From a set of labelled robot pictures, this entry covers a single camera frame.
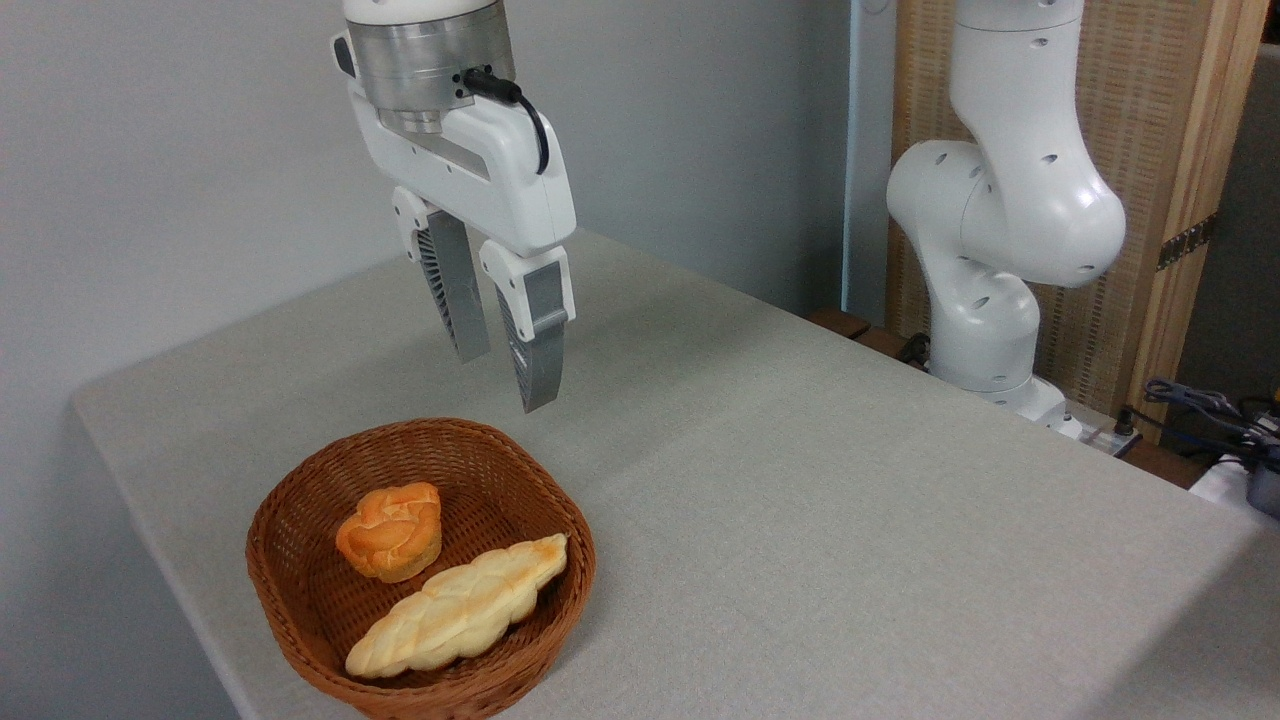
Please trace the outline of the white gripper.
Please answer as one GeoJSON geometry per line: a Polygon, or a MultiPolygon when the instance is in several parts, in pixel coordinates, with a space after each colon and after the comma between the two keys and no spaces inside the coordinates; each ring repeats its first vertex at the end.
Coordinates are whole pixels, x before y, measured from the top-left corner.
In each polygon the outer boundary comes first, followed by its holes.
{"type": "Polygon", "coordinates": [[[479,256],[524,411],[553,402],[564,328],[576,318],[558,245],[577,218],[556,132],[515,83],[508,32],[347,29],[333,56],[370,156],[398,184],[392,206],[404,252],[460,360],[490,350],[467,224],[489,238],[479,256]]]}

